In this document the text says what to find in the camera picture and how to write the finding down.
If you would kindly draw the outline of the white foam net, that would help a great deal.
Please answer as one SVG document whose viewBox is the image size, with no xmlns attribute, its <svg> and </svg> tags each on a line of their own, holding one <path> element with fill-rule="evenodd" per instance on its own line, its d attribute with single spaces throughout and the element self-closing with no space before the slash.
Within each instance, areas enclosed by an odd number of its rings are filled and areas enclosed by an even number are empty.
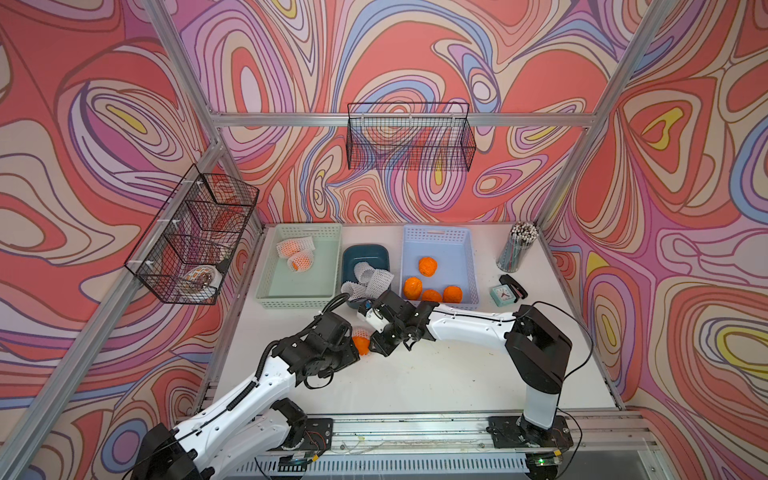
<svg viewBox="0 0 768 480">
<path fill-rule="evenodd" d="M 375 268 L 368 262 L 357 262 L 353 267 L 353 273 L 359 284 L 367 285 L 375 273 Z"/>
<path fill-rule="evenodd" d="M 370 280 L 366 285 L 365 296 L 375 300 L 391 287 L 394 275 L 383 269 L 374 269 Z"/>
<path fill-rule="evenodd" d="M 357 282 L 347 281 L 340 287 L 340 292 L 348 295 L 349 301 L 356 301 L 366 297 L 367 286 Z"/>
</svg>

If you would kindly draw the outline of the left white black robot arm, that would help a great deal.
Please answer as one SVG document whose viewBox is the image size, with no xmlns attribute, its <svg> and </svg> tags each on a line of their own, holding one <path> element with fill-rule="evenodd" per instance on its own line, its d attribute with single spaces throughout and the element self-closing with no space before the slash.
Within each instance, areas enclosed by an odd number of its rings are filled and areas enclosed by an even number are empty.
<svg viewBox="0 0 768 480">
<path fill-rule="evenodd" d="M 289 396 L 309 378 L 331 379 L 359 360 L 352 331 L 327 311 L 270 342 L 255 372 L 220 400 L 173 428 L 149 430 L 126 478 L 223 479 L 252 457 L 301 446 L 308 419 Z"/>
</svg>

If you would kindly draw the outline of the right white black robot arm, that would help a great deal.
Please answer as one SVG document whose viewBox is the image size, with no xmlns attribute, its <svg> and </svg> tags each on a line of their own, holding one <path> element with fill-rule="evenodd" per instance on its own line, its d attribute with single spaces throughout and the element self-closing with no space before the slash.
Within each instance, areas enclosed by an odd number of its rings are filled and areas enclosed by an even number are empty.
<svg viewBox="0 0 768 480">
<path fill-rule="evenodd" d="M 472 312 L 432 301 L 415 305 L 387 291 L 358 316 L 373 328 L 370 350 L 383 356 L 420 341 L 460 341 L 506 352 L 526 384 L 521 427 L 541 434 L 552 429 L 572 341 L 535 306 Z"/>
</svg>

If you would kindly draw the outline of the dark teal plastic tub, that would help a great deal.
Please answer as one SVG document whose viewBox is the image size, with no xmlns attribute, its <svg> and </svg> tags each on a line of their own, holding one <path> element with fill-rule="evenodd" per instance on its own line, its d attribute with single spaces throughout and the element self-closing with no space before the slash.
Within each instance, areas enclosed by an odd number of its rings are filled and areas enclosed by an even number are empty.
<svg viewBox="0 0 768 480">
<path fill-rule="evenodd" d="M 347 281 L 357 282 L 353 273 L 353 267 L 357 262 L 361 261 L 368 262 L 375 269 L 390 271 L 389 252 L 384 246 L 379 244 L 353 245 L 347 248 L 342 255 L 341 285 Z M 348 300 L 347 305 L 351 309 L 357 310 L 360 306 L 364 306 L 367 303 L 371 303 L 373 301 L 374 300 L 365 297 L 364 299 L 356 301 Z"/>
</svg>

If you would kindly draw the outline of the light blue plastic basket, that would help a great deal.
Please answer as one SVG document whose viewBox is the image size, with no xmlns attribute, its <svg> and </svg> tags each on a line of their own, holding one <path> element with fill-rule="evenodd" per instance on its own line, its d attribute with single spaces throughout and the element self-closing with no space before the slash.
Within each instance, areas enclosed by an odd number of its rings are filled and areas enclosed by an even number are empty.
<svg viewBox="0 0 768 480">
<path fill-rule="evenodd" d="M 427 257 L 437 264 L 431 276 L 423 274 L 419 269 L 419 262 Z M 462 292 L 461 301 L 450 303 L 450 306 L 476 310 L 480 298 L 470 230 L 462 227 L 406 225 L 403 229 L 397 287 L 399 294 L 404 294 L 405 285 L 411 278 L 420 280 L 422 291 L 434 290 L 443 299 L 446 288 L 457 287 Z"/>
</svg>

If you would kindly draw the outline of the green plastic basket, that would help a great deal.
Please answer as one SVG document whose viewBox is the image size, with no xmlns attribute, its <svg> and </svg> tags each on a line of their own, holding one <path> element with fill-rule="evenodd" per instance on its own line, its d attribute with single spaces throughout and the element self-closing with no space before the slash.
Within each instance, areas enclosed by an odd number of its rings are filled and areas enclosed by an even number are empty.
<svg viewBox="0 0 768 480">
<path fill-rule="evenodd" d="M 302 239 L 311 244 L 300 248 L 309 254 L 279 255 L 280 243 Z M 277 225 L 256 275 L 256 300 L 266 309 L 322 308 L 338 293 L 341 240 L 336 223 Z"/>
</svg>

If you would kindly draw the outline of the small teal alarm clock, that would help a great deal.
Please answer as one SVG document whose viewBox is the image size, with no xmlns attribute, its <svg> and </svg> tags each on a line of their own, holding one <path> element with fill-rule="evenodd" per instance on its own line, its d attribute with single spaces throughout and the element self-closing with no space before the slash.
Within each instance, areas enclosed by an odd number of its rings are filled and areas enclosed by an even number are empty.
<svg viewBox="0 0 768 480">
<path fill-rule="evenodd" d="M 500 284 L 490 288 L 490 296 L 499 308 L 512 305 L 517 301 L 517 297 L 509 286 Z"/>
</svg>

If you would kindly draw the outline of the cup of pencils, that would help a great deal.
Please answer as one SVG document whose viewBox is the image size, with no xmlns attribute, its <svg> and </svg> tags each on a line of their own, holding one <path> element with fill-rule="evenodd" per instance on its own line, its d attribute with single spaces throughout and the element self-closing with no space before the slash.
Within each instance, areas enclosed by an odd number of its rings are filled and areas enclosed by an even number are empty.
<svg viewBox="0 0 768 480">
<path fill-rule="evenodd" d="M 497 267 L 506 273 L 516 272 L 538 236 L 539 232 L 534 223 L 517 222 L 512 225 L 504 248 L 496 260 Z"/>
</svg>

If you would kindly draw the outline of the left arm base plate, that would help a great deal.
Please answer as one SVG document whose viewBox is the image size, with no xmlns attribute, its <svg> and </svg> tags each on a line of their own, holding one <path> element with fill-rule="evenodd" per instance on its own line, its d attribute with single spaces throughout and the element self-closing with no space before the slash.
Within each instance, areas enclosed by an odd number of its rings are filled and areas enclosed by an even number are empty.
<svg viewBox="0 0 768 480">
<path fill-rule="evenodd" d="M 309 451 L 324 452 L 332 447 L 334 420 L 330 417 L 310 417 L 303 429 L 300 440 L 289 437 L 283 445 L 271 452 Z"/>
</svg>

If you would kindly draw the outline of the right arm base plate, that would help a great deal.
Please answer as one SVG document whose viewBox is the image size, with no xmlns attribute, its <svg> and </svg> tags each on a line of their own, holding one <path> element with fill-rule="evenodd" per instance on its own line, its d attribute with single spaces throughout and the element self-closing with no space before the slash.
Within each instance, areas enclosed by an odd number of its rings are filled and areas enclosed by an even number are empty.
<svg viewBox="0 0 768 480">
<path fill-rule="evenodd" d="M 562 415 L 556 415 L 549 429 L 542 429 L 527 422 L 522 415 L 490 416 L 486 432 L 497 449 L 559 449 L 574 446 L 573 437 Z"/>
</svg>

